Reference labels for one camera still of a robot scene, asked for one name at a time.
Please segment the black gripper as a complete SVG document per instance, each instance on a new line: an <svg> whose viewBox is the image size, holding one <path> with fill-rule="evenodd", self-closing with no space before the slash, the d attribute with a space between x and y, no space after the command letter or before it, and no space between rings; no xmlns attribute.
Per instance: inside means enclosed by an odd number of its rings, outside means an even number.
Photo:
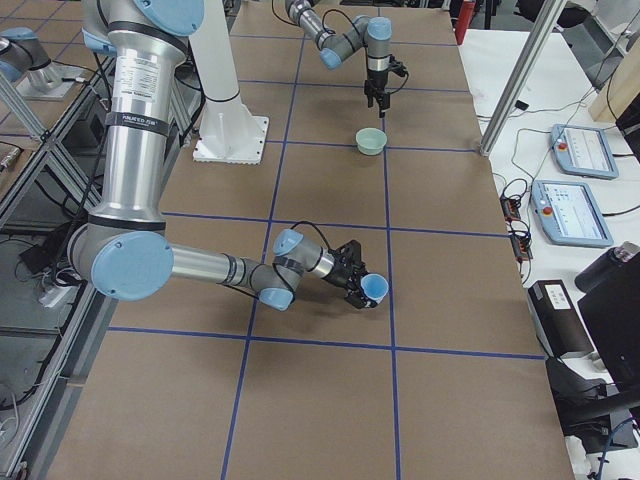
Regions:
<svg viewBox="0 0 640 480"><path fill-rule="evenodd" d="M368 297L361 289L360 280L368 273L366 263L362 260L362 246L352 239L328 253L333 258L333 266L324 280L331 285L343 288L345 300L356 309L376 308L378 301Z"/></svg>
<svg viewBox="0 0 640 480"><path fill-rule="evenodd" d="M400 88L394 91L387 90L388 75L393 73L408 80L408 69L393 54L384 57L367 56L366 68L367 78L364 91L367 97L367 107L372 108L374 100L378 100L379 117L384 118L390 108L390 96L400 90Z"/></svg>

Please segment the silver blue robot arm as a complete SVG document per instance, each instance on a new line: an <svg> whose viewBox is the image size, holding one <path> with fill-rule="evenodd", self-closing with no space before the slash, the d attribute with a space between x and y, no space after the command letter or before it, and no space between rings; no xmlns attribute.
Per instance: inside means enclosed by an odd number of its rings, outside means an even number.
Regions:
<svg viewBox="0 0 640 480"><path fill-rule="evenodd" d="M364 81L364 94L369 108L377 103L379 117L384 118L390 108L391 96L400 91L405 83L395 90L388 90L388 75L394 73L408 80L409 72L405 65L397 60L390 51L392 22L387 17L356 16L346 33L336 33L314 10L315 1L286 1L285 10L289 19L312 38L319 50L319 56L329 70L340 67L349 57L360 49L365 51L367 76Z"/></svg>
<svg viewBox="0 0 640 480"><path fill-rule="evenodd" d="M356 241L332 248L287 229L268 264L170 242L159 199L176 68L193 58L201 78L201 159L258 162L268 121L241 101L220 2L86 1L83 14L86 46L113 57L115 74L102 198L67 248L82 277L124 301L144 299L174 276L199 279L282 311L303 275L312 273L343 289L356 308L382 301L387 281L366 269Z"/></svg>

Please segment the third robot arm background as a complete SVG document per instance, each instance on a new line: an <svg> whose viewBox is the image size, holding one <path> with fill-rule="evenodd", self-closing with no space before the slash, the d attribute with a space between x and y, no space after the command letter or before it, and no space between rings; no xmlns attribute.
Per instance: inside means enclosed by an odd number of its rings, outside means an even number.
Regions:
<svg viewBox="0 0 640 480"><path fill-rule="evenodd" d="M61 101L71 89L38 36L27 27L1 32L1 73L29 100Z"/></svg>

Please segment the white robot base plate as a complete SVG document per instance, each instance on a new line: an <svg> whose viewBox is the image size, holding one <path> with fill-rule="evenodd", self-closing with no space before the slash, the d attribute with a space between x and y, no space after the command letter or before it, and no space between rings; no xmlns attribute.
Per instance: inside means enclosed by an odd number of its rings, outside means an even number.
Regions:
<svg viewBox="0 0 640 480"><path fill-rule="evenodd" d="M222 113L204 118L194 149L196 162L259 164L266 142L269 118L264 116L232 119Z"/></svg>

